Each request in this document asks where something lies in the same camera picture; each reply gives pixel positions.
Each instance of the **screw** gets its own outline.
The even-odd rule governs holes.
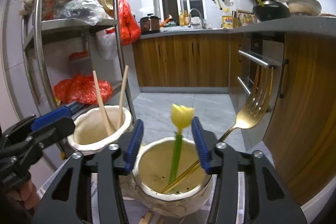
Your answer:
[[[216,143],[216,147],[219,148],[219,149],[225,149],[227,148],[227,144],[226,143]]]
[[[73,157],[74,159],[79,159],[81,156],[82,156],[82,153],[81,153],[81,152],[75,152],[75,153],[72,154],[72,157]]]
[[[119,145],[117,143],[111,143],[109,145],[109,150],[118,150],[119,149]]]
[[[255,150],[253,152],[253,156],[257,157],[257,158],[261,158],[264,155],[263,152],[259,151],[259,150]]]

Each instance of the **red plastic bag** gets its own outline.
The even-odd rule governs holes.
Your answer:
[[[123,46],[126,46],[137,41],[141,35],[141,29],[135,21],[126,0],[119,0],[118,8],[121,42]]]
[[[113,93],[109,82],[98,80],[103,102],[107,102]],[[64,104],[77,101],[89,105],[98,105],[93,75],[76,75],[72,79],[65,79],[54,86],[55,96]]]

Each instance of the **tile floor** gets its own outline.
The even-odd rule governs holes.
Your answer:
[[[234,124],[236,117],[228,94],[140,93],[133,103],[136,117],[144,122],[143,141],[146,144],[174,136],[175,127],[170,120],[172,104],[194,107],[203,128],[218,138]],[[183,136],[192,140],[191,129],[185,129]],[[238,129],[228,136],[226,143],[245,152],[242,133]]]

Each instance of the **green stem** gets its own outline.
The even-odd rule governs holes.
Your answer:
[[[182,147],[182,130],[175,132],[175,145],[173,151],[173,157],[171,160],[169,184],[175,181],[177,176],[177,170],[179,168],[180,156],[181,156],[181,147]]]

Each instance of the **white bowl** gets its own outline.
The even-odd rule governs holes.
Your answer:
[[[205,204],[211,196],[213,179],[200,168],[188,178],[189,180],[186,179],[174,188],[175,191],[185,190],[185,193],[160,194],[159,191],[168,185],[174,140],[173,137],[164,138],[141,147],[133,173],[126,177],[120,176],[119,181],[123,195],[139,200],[164,216],[181,218],[196,212]],[[194,142],[184,138],[182,140],[178,175],[198,159]],[[156,187],[156,190],[144,183],[144,175],[147,176],[144,180],[147,179],[150,186]]]
[[[318,16],[322,7],[317,0],[286,0],[292,16]]]
[[[109,120],[116,128],[119,106],[105,106],[105,109]],[[70,146],[84,155],[100,152],[109,144],[117,142],[123,133],[132,130],[132,115],[127,108],[123,107],[123,115],[123,125],[111,136],[107,136],[99,107],[80,115],[75,120],[75,131],[68,136]]]

